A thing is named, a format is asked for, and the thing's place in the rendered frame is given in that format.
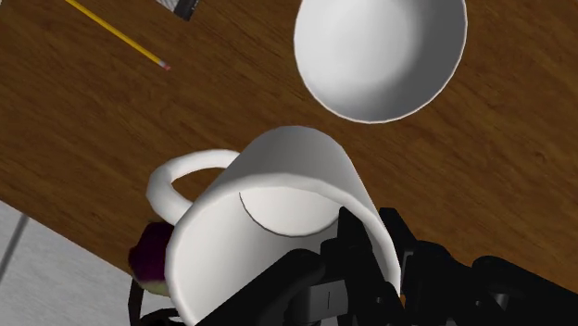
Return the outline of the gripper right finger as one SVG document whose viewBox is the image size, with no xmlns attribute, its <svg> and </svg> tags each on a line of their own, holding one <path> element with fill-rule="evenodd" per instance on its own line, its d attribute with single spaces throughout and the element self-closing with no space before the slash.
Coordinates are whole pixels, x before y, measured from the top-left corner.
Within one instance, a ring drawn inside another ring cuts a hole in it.
<svg viewBox="0 0 578 326">
<path fill-rule="evenodd" d="M 442 245 L 418 240 L 397 210 L 379 215 L 402 269 L 401 292 L 412 326 L 578 326 L 578 294 L 504 258 L 470 266 Z"/>
</svg>

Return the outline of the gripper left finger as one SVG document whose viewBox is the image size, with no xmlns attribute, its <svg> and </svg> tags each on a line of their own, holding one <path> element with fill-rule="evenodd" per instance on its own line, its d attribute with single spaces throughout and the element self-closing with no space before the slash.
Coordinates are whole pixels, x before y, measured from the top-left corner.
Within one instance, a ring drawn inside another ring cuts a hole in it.
<svg viewBox="0 0 578 326">
<path fill-rule="evenodd" d="M 317 254 L 295 249 L 197 326 L 403 326 L 403 306 L 372 252 L 363 223 L 339 211 L 337 236 Z"/>
</svg>

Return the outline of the white mug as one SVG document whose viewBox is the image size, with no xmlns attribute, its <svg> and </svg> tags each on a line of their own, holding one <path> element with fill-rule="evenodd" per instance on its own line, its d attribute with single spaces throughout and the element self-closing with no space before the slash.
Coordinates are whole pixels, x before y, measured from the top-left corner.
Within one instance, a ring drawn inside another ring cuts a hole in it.
<svg viewBox="0 0 578 326">
<path fill-rule="evenodd" d="M 240 152 L 176 157 L 151 174 L 146 196 L 174 228 L 165 277 L 186 326 L 289 251 L 319 251 L 337 234 L 341 208 L 362 222 L 383 277 L 400 284 L 394 243 L 352 161 L 318 130 L 284 126 Z"/>
</svg>

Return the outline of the dark purple round fruit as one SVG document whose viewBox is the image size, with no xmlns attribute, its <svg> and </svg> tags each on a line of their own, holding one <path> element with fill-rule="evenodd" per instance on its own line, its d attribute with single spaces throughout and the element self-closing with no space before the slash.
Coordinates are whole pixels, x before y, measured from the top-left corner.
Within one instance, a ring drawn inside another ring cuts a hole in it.
<svg viewBox="0 0 578 326">
<path fill-rule="evenodd" d="M 133 278 L 153 295 L 170 296 L 164 272 L 167 245 L 173 230 L 174 227 L 167 222 L 151 222 L 129 251 L 128 262 Z"/>
</svg>

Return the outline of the white bowl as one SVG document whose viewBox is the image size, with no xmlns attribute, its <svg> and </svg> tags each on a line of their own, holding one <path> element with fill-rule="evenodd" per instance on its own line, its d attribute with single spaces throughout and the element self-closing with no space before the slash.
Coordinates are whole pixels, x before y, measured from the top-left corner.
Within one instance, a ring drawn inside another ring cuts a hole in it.
<svg viewBox="0 0 578 326">
<path fill-rule="evenodd" d="M 445 89 L 467 33 L 466 0 L 302 0 L 295 64 L 328 111 L 387 123 L 418 112 Z"/>
</svg>

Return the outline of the grey and black flat object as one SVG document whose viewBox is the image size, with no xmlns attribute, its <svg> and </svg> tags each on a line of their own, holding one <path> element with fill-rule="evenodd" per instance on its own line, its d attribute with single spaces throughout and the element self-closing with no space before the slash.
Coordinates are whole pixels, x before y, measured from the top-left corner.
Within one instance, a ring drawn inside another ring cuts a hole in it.
<svg viewBox="0 0 578 326">
<path fill-rule="evenodd" d="M 155 0 L 182 20 L 189 21 L 200 0 Z"/>
</svg>

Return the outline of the yellow pencil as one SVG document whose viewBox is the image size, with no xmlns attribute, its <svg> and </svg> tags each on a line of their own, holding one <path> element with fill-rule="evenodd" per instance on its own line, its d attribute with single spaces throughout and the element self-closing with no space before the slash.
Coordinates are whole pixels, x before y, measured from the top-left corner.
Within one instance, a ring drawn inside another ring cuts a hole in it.
<svg viewBox="0 0 578 326">
<path fill-rule="evenodd" d="M 105 20 L 99 18 L 94 12 L 92 12 L 91 10 L 86 8 L 85 6 L 81 5 L 76 0 L 65 0 L 65 1 L 69 5 L 73 6 L 74 8 L 76 8 L 77 10 L 82 12 L 83 15 L 90 18 L 92 21 L 94 21 L 95 23 L 97 23 L 98 25 L 100 25 L 101 27 L 106 29 L 107 31 L 111 32 L 113 35 L 115 35 L 119 39 L 121 39 L 125 44 L 128 44 L 130 47 L 132 47 L 133 49 L 135 49 L 136 51 L 141 53 L 143 56 L 145 56 L 148 59 L 150 59 L 151 61 L 153 61 L 156 65 L 160 66 L 161 68 L 163 68 L 166 71 L 170 70 L 170 65 L 167 64 L 165 61 L 163 61 L 160 57 L 154 55 L 152 52 L 145 49 L 140 44 L 136 43 L 133 39 L 128 37 L 126 34 L 119 31 L 118 29 L 116 29 L 115 27 L 110 25 Z"/>
</svg>

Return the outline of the black curved frame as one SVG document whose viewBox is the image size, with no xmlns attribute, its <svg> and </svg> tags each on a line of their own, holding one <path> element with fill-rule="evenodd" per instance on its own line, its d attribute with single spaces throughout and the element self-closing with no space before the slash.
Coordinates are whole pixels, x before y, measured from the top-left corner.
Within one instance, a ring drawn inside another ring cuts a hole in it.
<svg viewBox="0 0 578 326">
<path fill-rule="evenodd" d="M 172 320 L 179 316 L 175 308 L 161 308 L 142 316 L 143 297 L 144 289 L 136 280 L 132 280 L 128 299 L 130 326 L 185 326 L 181 321 Z"/>
</svg>

